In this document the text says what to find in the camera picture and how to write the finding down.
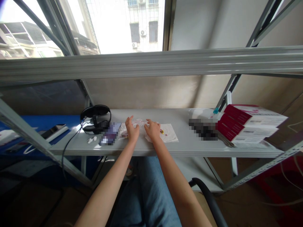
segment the jeans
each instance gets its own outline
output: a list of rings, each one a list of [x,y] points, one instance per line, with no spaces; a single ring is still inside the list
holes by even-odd
[[[133,157],[137,176],[125,186],[111,227],[181,226],[158,157]]]

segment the stack of boxes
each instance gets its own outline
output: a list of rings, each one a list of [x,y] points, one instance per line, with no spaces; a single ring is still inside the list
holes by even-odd
[[[274,134],[286,119],[257,105],[230,104],[218,121],[218,130],[233,143],[259,143]]]

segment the barcode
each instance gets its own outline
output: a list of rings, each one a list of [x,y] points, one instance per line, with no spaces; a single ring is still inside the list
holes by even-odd
[[[277,114],[277,113],[252,113],[252,115],[279,116],[279,114]]]

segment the headphones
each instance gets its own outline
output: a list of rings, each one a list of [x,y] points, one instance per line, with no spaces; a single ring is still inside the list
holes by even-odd
[[[108,112],[110,113],[110,119],[97,123],[97,117],[106,115]],[[87,107],[80,114],[80,122],[82,122],[85,117],[92,118],[94,123],[93,125],[88,125],[83,128],[83,131],[86,134],[98,135],[110,127],[111,111],[106,105],[95,105],[92,107]]]

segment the black chair armrest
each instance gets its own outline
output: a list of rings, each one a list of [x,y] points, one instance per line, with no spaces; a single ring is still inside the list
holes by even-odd
[[[214,217],[214,220],[218,227],[228,227],[219,207],[218,204],[212,195],[211,191],[208,189],[208,187],[198,178],[192,178],[192,180],[189,182],[190,187],[193,187],[195,185],[198,185],[200,190],[202,191],[202,194],[204,195],[207,204],[209,206],[209,209],[211,210],[211,213]]]

